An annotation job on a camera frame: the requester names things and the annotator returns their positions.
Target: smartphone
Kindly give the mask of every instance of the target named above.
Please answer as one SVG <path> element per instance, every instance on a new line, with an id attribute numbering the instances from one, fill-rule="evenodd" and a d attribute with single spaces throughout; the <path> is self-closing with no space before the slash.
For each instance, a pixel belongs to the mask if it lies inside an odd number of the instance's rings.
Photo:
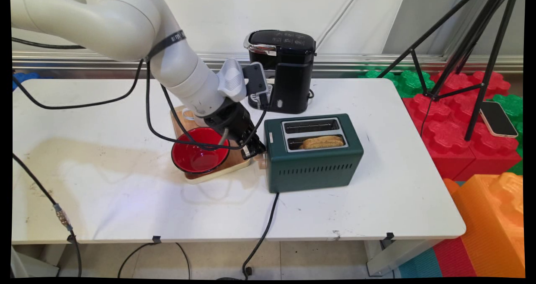
<path id="1" fill-rule="evenodd" d="M 494 101 L 483 101 L 480 115 L 488 130 L 495 137 L 517 137 L 517 131 L 504 113 L 501 104 Z"/>

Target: white mug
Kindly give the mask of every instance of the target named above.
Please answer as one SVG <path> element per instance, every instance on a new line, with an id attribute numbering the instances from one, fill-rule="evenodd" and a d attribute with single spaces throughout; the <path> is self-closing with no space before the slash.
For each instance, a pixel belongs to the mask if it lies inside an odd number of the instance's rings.
<path id="1" fill-rule="evenodd" d="M 188 112 L 188 111 L 192 112 L 193 116 L 187 116 L 186 112 Z M 191 111 L 188 108 L 182 109 L 182 117 L 187 119 L 187 120 L 191 120 L 191 121 L 196 122 L 197 126 L 199 126 L 199 127 L 208 127 L 208 125 L 205 123 L 205 120 L 203 120 L 202 118 L 199 118 L 198 116 L 196 116 L 193 113 L 193 111 Z"/>

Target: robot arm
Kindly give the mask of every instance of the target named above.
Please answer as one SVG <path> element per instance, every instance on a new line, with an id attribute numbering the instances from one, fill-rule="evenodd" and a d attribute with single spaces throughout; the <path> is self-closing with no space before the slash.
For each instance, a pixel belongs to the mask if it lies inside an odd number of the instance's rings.
<path id="1" fill-rule="evenodd" d="M 138 61 L 180 32 L 164 0 L 98 0 L 95 5 L 85 0 L 11 0 L 11 26 L 60 36 L 117 61 Z M 249 113 L 239 103 L 246 87 L 236 60 L 227 60 L 216 75 L 184 39 L 151 57 L 151 70 L 218 133 L 228 127 L 229 138 L 239 143 L 253 129 Z M 257 148 L 253 155 L 264 152 L 257 136 L 249 144 Z"/>

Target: white table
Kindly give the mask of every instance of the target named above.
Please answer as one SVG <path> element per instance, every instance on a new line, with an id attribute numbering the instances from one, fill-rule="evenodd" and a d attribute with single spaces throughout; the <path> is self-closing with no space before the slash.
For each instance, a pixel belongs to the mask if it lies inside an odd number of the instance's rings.
<path id="1" fill-rule="evenodd" d="M 28 80 L 47 105 L 102 101 L 132 80 Z M 145 80 L 126 99 L 75 110 L 44 110 L 13 93 L 13 152 L 67 212 L 80 243 L 257 240 L 274 194 L 253 165 L 191 185 L 171 161 L 172 143 L 145 119 Z M 153 127 L 174 137 L 169 108 L 151 84 Z M 349 186 L 282 193 L 268 240 L 381 240 L 387 232 L 420 253 L 456 238 L 465 224 L 402 100 L 386 79 L 313 79 L 316 97 L 301 116 L 350 116 L 364 156 Z M 175 106 L 180 101 L 173 97 Z M 250 108 L 253 123 L 260 111 Z M 268 112 L 267 119 L 291 117 Z M 258 133 L 264 141 L 263 125 Z M 66 243 L 52 205 L 13 161 L 12 244 Z M 403 240 L 411 246 L 403 246 Z M 380 255 L 371 274 L 396 260 Z"/>

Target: green toaster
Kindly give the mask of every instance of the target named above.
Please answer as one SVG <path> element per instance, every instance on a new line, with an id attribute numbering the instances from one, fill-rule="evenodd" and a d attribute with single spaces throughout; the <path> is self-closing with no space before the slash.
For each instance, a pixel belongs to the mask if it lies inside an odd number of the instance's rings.
<path id="1" fill-rule="evenodd" d="M 346 186 L 363 157 L 348 114 L 266 120 L 264 135 L 271 193 Z M 340 137 L 343 145 L 302 149 L 303 141 L 326 135 Z"/>

